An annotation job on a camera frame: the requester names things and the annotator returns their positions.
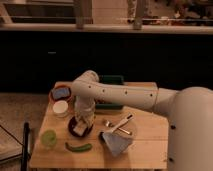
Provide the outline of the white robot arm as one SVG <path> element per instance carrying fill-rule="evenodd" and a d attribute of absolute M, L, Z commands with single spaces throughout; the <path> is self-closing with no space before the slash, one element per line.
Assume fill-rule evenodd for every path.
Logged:
<path fill-rule="evenodd" d="M 88 70 L 72 82 L 73 94 L 101 99 L 167 118 L 168 171 L 213 171 L 213 90 L 103 84 Z"/>

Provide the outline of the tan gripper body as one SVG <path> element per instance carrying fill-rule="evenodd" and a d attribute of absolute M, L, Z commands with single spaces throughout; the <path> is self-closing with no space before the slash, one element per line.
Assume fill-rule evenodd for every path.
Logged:
<path fill-rule="evenodd" d="M 94 123 L 94 117 L 81 117 L 80 119 L 76 119 L 76 124 L 73 128 L 73 131 L 78 136 L 86 135 L 92 128 Z"/>

